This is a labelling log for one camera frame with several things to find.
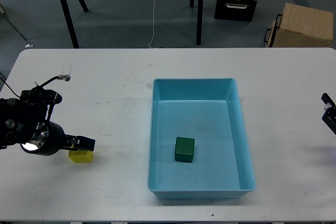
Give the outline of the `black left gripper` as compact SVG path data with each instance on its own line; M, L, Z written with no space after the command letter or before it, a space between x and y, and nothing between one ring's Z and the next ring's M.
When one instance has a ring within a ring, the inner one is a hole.
M31 139L20 146L28 154L50 156L66 148L93 152L95 143L94 139L85 136L66 136L60 125L49 122L38 128Z

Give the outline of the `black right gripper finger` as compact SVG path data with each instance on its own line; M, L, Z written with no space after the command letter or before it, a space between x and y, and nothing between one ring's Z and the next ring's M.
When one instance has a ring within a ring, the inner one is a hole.
M335 131L335 103L327 93L322 95L321 100L325 104L322 120L331 131Z

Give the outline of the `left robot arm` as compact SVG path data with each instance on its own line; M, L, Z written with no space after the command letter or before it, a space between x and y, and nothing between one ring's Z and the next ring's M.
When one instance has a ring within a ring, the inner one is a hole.
M62 96L53 90L24 90L20 98L1 99L1 149L19 144L28 154L50 156L59 150L94 151L95 140L67 135L50 121Z

